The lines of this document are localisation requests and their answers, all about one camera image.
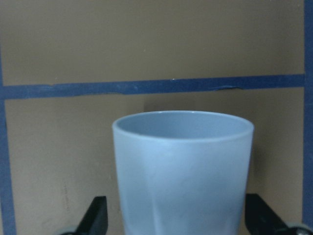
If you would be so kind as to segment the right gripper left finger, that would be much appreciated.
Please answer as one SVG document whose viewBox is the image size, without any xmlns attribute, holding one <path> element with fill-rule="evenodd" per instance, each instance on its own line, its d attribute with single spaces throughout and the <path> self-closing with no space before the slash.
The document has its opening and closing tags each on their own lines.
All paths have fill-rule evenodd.
<svg viewBox="0 0 313 235">
<path fill-rule="evenodd" d="M 108 206 L 106 196 L 97 196 L 73 232 L 62 235 L 106 235 L 108 231 Z"/>
</svg>

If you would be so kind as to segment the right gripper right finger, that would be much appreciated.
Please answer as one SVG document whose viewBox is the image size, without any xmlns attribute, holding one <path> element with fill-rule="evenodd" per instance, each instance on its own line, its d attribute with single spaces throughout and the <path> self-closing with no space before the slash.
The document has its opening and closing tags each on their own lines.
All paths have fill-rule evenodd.
<svg viewBox="0 0 313 235">
<path fill-rule="evenodd" d="M 288 225 L 255 193 L 247 193 L 245 226 L 251 235 L 311 235 L 305 225 Z"/>
</svg>

